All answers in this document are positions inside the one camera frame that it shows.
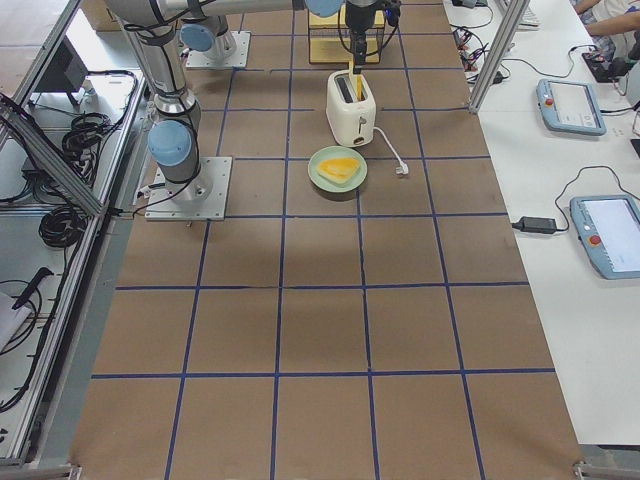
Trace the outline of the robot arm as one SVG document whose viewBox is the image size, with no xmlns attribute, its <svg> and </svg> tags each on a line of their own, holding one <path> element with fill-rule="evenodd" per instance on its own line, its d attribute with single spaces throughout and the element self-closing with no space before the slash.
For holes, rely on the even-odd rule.
<svg viewBox="0 0 640 480">
<path fill-rule="evenodd" d="M 155 105 L 162 118 L 185 115 L 192 119 L 196 101 L 190 99 L 175 38 L 178 19 L 206 20 L 236 13 L 307 9 L 319 17 L 342 12 L 350 37 L 349 80 L 353 98 L 364 98 L 362 67 L 366 64 L 366 34 L 384 1 L 109 1 L 107 7 L 133 35 L 136 57 L 155 88 Z"/>
<path fill-rule="evenodd" d="M 185 18 L 182 20 L 180 37 L 188 48 L 214 62 L 226 60 L 237 50 L 225 15 Z"/>
</svg>

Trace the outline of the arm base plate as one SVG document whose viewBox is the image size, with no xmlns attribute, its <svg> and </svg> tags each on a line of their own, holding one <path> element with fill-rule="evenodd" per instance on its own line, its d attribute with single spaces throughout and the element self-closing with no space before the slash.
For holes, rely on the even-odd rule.
<svg viewBox="0 0 640 480">
<path fill-rule="evenodd" d="M 220 36 L 209 30 L 193 30 L 182 34 L 189 49 L 186 68 L 192 70 L 244 69 L 251 40 L 249 31 L 228 30 Z"/>
<path fill-rule="evenodd" d="M 151 206 L 144 211 L 150 221 L 222 221 L 225 219 L 233 159 L 201 157 L 199 175 L 185 188 L 165 180 L 160 167 L 155 182 L 162 188 L 150 193 Z"/>
</svg>

